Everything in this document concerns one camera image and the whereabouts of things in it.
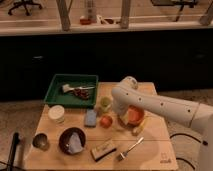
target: cloth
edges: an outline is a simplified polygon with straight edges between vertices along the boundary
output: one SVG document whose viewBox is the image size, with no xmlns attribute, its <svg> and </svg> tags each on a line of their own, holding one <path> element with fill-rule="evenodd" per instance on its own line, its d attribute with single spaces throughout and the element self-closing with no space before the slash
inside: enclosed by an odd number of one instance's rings
<svg viewBox="0 0 213 171">
<path fill-rule="evenodd" d="M 69 139 L 69 149 L 68 151 L 71 153 L 71 154 L 76 154 L 76 153 L 79 153 L 83 150 L 83 147 L 81 145 L 81 140 L 79 138 L 79 135 L 74 132 L 72 134 L 72 136 L 70 137 Z"/>
</svg>

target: floor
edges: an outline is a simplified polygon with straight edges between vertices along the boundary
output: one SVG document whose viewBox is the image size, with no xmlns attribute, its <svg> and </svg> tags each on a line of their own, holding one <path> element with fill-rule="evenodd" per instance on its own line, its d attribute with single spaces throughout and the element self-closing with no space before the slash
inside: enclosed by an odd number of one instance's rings
<svg viewBox="0 0 213 171">
<path fill-rule="evenodd" d="M 213 89 L 169 91 L 158 92 L 158 94 L 213 105 Z M 43 100 L 0 103 L 0 161 L 7 162 L 12 135 L 14 132 L 19 132 L 22 141 L 17 149 L 15 164 L 21 164 L 32 142 L 43 105 Z M 175 133 L 188 133 L 201 139 L 200 134 L 175 122 L 166 120 L 166 123 L 170 135 Z M 171 141 L 177 157 L 190 161 L 194 166 L 197 165 L 199 143 L 185 136 L 175 136 Z M 178 165 L 178 171 L 192 170 L 191 167 L 183 161 L 178 161 Z"/>
</svg>

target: wooden tabletop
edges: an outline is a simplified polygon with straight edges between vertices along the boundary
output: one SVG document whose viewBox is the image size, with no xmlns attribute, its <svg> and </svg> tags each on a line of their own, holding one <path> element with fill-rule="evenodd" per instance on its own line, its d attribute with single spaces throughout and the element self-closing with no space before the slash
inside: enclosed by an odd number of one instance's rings
<svg viewBox="0 0 213 171">
<path fill-rule="evenodd" d="M 99 108 L 100 98 L 107 96 L 112 99 L 111 89 L 116 83 L 99 83 L 95 108 Z M 139 83 L 143 93 L 156 94 L 153 83 Z M 61 124 L 54 123 L 48 118 L 49 107 L 44 110 L 38 124 L 36 134 L 45 133 L 48 136 L 50 147 L 42 151 L 31 146 L 24 162 L 26 170 L 176 170 L 177 162 L 170 142 L 165 121 L 162 117 L 148 111 L 145 112 L 147 122 L 144 130 L 133 136 L 132 130 L 122 126 L 117 115 L 110 111 L 113 124 L 110 128 L 102 128 L 97 117 L 95 128 L 84 127 L 86 109 L 65 109 L 65 121 Z M 66 155 L 58 147 L 58 140 L 64 130 L 70 127 L 81 128 L 86 135 L 86 144 L 81 153 Z M 127 150 L 141 136 L 144 141 L 134 148 L 125 158 L 118 162 L 116 156 Z M 98 162 L 91 156 L 90 150 L 104 141 L 112 139 L 117 150 Z"/>
</svg>

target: gray cabinet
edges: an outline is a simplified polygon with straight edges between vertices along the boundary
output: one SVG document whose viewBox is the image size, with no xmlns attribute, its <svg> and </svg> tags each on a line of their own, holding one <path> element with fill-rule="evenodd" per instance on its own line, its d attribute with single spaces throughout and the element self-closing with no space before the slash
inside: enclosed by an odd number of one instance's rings
<svg viewBox="0 0 213 171">
<path fill-rule="evenodd" d="M 127 75 L 158 91 L 213 86 L 212 29 L 0 37 L 0 100 L 44 98 L 55 73 Z"/>
</svg>

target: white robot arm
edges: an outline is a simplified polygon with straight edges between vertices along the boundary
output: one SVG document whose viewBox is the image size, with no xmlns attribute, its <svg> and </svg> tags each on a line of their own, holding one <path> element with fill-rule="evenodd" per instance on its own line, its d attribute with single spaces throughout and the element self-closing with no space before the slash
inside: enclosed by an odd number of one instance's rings
<svg viewBox="0 0 213 171">
<path fill-rule="evenodd" d="M 213 170 L 213 107 L 176 98 L 143 94 L 136 90 L 137 81 L 126 77 L 112 89 L 113 110 L 125 115 L 130 105 L 176 121 L 203 135 L 197 171 Z"/>
</svg>

